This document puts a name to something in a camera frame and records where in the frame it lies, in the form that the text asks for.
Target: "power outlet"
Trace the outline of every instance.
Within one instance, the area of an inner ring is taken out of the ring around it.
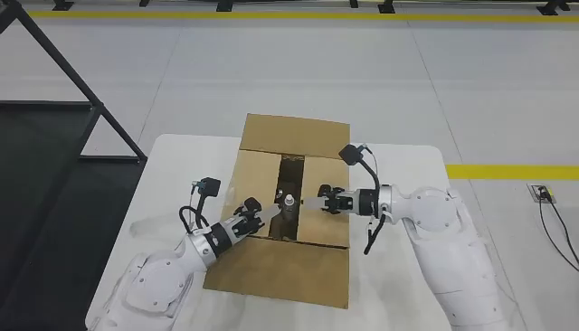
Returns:
[[[527,184],[528,191],[531,193],[531,196],[533,197],[533,200],[535,201],[535,203],[549,204],[549,201],[547,201],[547,199],[541,199],[541,196],[540,196],[541,191],[539,190],[539,188],[542,186],[544,186],[546,188],[546,190],[549,192],[549,194],[551,194],[552,202],[557,203],[557,200],[555,199],[555,195],[553,194],[553,191],[551,190],[549,185],[547,185],[547,184]]]

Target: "bottle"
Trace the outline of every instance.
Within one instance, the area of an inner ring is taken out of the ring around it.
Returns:
[[[281,217],[285,221],[293,221],[296,217],[296,201],[291,194],[286,195],[281,205]]]

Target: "box flap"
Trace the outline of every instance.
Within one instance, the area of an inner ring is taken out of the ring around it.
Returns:
[[[306,156],[301,199],[318,196],[319,186],[330,184],[348,188],[348,167],[342,160]],[[348,214],[332,214],[319,209],[299,208],[298,241],[349,247]]]
[[[339,159],[350,126],[310,118],[248,114],[240,149]]]
[[[233,212],[252,196],[261,206],[268,207],[275,200],[281,155],[240,150],[233,169],[232,180],[227,188],[222,221],[233,215]],[[270,223],[266,223],[255,233],[268,236]]]
[[[249,237],[207,271],[204,288],[347,308],[349,250]]]

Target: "black cable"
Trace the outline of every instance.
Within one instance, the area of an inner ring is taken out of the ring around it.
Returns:
[[[368,253],[370,253],[370,249],[372,248],[372,245],[376,241],[376,238],[378,237],[378,233],[380,232],[380,230],[384,226],[384,222],[386,222],[386,214],[382,214],[382,217],[380,217],[380,222],[378,223],[378,226],[376,227],[376,230],[374,231],[374,233],[372,233],[372,231],[368,230],[368,244],[364,248],[364,255],[367,256]]]
[[[359,163],[364,167],[364,169],[368,173],[370,173],[370,175],[372,176],[372,179],[374,180],[374,187],[375,187],[375,191],[374,191],[374,217],[377,219],[378,217],[380,217],[380,211],[379,211],[380,206],[378,205],[379,194],[380,194],[380,181],[378,180],[378,175],[376,175],[374,170],[372,170],[372,168],[370,166],[368,166],[368,164],[364,160],[360,159]],[[372,245],[374,244],[376,238],[378,237],[378,233],[380,232],[380,230],[382,230],[382,227],[384,226],[385,221],[386,221],[386,216],[385,216],[385,214],[382,214],[382,216],[380,217],[380,221],[379,221],[378,225],[376,226],[376,229],[374,230],[374,232],[368,230],[368,244],[365,246],[365,249],[364,249],[365,255],[367,255],[370,252],[370,249],[372,248]]]
[[[551,199],[547,199],[547,200],[549,201],[549,203],[553,207],[553,210],[557,214],[557,218],[559,218],[559,222],[561,222],[561,224],[563,224],[563,229],[565,230],[565,238],[567,240],[567,245],[569,246],[571,253],[573,253],[573,257],[575,258],[575,261],[577,262],[577,264],[579,264],[579,258],[577,258],[577,253],[575,253],[575,249],[573,248],[573,244],[571,244],[571,237],[569,237],[569,231],[567,230],[567,226],[566,226],[565,222],[563,222],[563,218],[561,218],[561,214],[559,214],[559,211],[557,210],[557,207],[555,207],[555,205],[553,204],[553,201]]]
[[[370,173],[370,175],[372,176],[372,179],[374,179],[374,187],[375,187],[375,194],[374,194],[374,217],[377,219],[380,216],[380,211],[378,210],[380,207],[378,206],[378,199],[379,199],[379,193],[380,193],[380,181],[378,180],[378,175],[376,175],[376,173],[374,172],[374,170],[372,170],[372,168],[370,166],[368,166],[368,164],[360,159],[359,163],[364,167],[364,169]]]
[[[573,255],[575,256],[575,259],[577,259],[577,256],[575,255],[573,246],[571,245],[571,242],[569,241],[569,233],[567,232],[567,227],[565,226],[565,222],[563,222],[563,219],[561,219],[561,216],[559,215],[559,212],[556,210],[555,206],[553,205],[552,201],[549,200],[549,202],[551,203],[551,205],[553,206],[553,209],[555,210],[555,212],[557,213],[557,216],[559,217],[559,221],[563,224],[563,228],[565,229],[565,235],[567,237],[567,244],[569,245],[569,248],[571,248],[571,252],[573,253]],[[551,241],[551,244],[553,244],[553,247],[555,247],[556,251],[559,253],[559,255],[561,257],[563,257],[563,259],[569,263],[569,266],[573,267],[577,272],[579,272],[579,268],[576,267],[562,252],[561,250],[559,250],[559,247],[557,247],[557,245],[555,244],[555,242],[553,241],[553,238],[551,238],[551,234],[549,234],[549,231],[546,228],[545,225],[545,219],[543,218],[543,206],[541,203],[541,199],[539,199],[539,214],[541,215],[541,223],[543,223],[543,229],[545,230],[546,236],[548,237],[548,239]]]

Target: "white bottle cap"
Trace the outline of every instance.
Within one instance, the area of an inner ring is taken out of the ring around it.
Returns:
[[[286,199],[284,199],[283,202],[287,206],[293,205],[294,204],[293,196],[291,196],[291,194],[286,195]]]

